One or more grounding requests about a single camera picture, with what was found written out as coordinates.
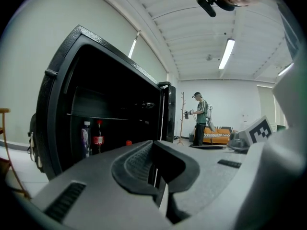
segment refrigerator shelf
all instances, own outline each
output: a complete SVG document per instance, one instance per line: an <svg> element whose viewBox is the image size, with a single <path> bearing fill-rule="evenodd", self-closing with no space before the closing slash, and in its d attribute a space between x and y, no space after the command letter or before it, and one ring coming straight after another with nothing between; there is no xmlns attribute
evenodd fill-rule
<svg viewBox="0 0 307 230"><path fill-rule="evenodd" d="M70 114L70 113L67 113L66 115L75 116L75 117L84 117L84 118L107 119L107 120L129 120L129 119L125 119L125 118L92 117L92 116L79 115L79 114Z"/></svg>

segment black bag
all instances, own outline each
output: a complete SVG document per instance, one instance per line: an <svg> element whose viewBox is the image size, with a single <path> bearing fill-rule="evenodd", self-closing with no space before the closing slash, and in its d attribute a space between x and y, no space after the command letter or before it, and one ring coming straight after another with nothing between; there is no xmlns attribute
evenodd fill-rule
<svg viewBox="0 0 307 230"><path fill-rule="evenodd" d="M39 152L36 146L36 114L34 114L30 121L30 129L28 132L28 137L30 138L29 143L30 146L28 148L28 153L30 154L30 158L33 162L36 163L37 168L44 173L43 165L39 156Z"/></svg>

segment green shirt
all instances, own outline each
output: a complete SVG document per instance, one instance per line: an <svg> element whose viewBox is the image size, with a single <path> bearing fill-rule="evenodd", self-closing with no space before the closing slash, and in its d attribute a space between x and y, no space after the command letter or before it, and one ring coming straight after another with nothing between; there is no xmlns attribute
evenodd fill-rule
<svg viewBox="0 0 307 230"><path fill-rule="evenodd" d="M205 100L202 100L201 102L199 102L197 106L197 111L202 111L203 113L197 114L197 119L196 119L197 123L205 124L207 122L207 118L206 118L207 110L208 110L207 102Z"/></svg>

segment white wall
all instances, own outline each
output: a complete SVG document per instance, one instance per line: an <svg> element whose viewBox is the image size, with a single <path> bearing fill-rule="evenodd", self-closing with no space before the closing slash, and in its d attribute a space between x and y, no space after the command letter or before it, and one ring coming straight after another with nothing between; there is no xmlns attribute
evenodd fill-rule
<svg viewBox="0 0 307 230"><path fill-rule="evenodd" d="M172 72L167 74L167 81L170 82L175 88L178 87L178 78Z"/></svg>
<svg viewBox="0 0 307 230"><path fill-rule="evenodd" d="M281 109L281 107L279 106L278 101L276 100L276 98L274 98L274 103L275 103L275 116L276 116L276 124L277 125L285 125L285 122L287 122L284 118L284 114L283 111Z"/></svg>
<svg viewBox="0 0 307 230"><path fill-rule="evenodd" d="M272 88L258 86L261 116L266 115L270 124L276 124L275 101Z"/></svg>
<svg viewBox="0 0 307 230"><path fill-rule="evenodd" d="M244 127L242 115L247 117L246 125L261 117L257 84L254 81L240 80L180 81L177 88L175 134L180 134L181 92L184 92L186 100L184 110L197 109L198 102L192 98L192 95L200 92L208 104L213 106L212 121L215 126L229 126L240 130ZM184 119L182 136L189 137L195 125L196 122L192 116L189 116L189 120Z"/></svg>
<svg viewBox="0 0 307 230"><path fill-rule="evenodd" d="M67 35L82 25L128 55L137 31L103 0L33 0L12 20L0 42L0 107L6 115L9 141L28 143L27 131L36 111L39 88L53 55ZM156 59L148 47L136 49L138 63L151 69ZM161 79L166 73L160 68Z"/></svg>
<svg viewBox="0 0 307 230"><path fill-rule="evenodd" d="M131 59L158 82L166 81L167 72L141 35L139 35L136 41Z"/></svg>

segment ceiling light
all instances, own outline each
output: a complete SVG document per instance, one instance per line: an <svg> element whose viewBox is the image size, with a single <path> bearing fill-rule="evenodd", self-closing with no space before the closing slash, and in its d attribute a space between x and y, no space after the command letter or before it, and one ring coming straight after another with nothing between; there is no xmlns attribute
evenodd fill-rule
<svg viewBox="0 0 307 230"><path fill-rule="evenodd" d="M227 64L227 61L229 60L229 57L231 55L231 52L232 52L234 46L235 46L235 40L232 39L232 38L228 38L227 39L227 43L226 43L225 52L224 52L222 61L220 63L219 69L224 69L225 68L225 66Z"/></svg>
<svg viewBox="0 0 307 230"><path fill-rule="evenodd" d="M289 66L287 66L285 69L283 69L280 73L278 73L278 76L282 76L286 71L288 71L294 63L291 63Z"/></svg>
<svg viewBox="0 0 307 230"><path fill-rule="evenodd" d="M130 52L128 54L128 57L130 59L132 57L132 53L133 53L133 50L134 50L134 47L135 47L135 44L136 44L136 40L138 39L138 36L140 35L140 33L141 33L141 31L138 31L138 33L136 34L135 40L133 41L132 47L131 47Z"/></svg>
<svg viewBox="0 0 307 230"><path fill-rule="evenodd" d="M257 87L262 87L262 88L270 88L272 89L273 87L270 87L270 86L264 86L264 85L257 85Z"/></svg>

